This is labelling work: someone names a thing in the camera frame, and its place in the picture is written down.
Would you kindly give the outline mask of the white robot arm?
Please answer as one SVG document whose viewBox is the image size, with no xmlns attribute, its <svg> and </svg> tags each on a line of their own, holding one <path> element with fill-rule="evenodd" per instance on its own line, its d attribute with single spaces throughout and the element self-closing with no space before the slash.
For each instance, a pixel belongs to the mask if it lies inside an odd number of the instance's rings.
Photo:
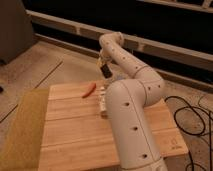
<svg viewBox="0 0 213 171">
<path fill-rule="evenodd" d="M 105 95 L 122 171 L 168 171 L 144 113 L 145 107 L 162 99 L 164 79 L 122 48 L 121 32 L 103 34 L 99 43 L 100 58 L 114 60 L 129 75 L 111 83 Z"/>
</svg>

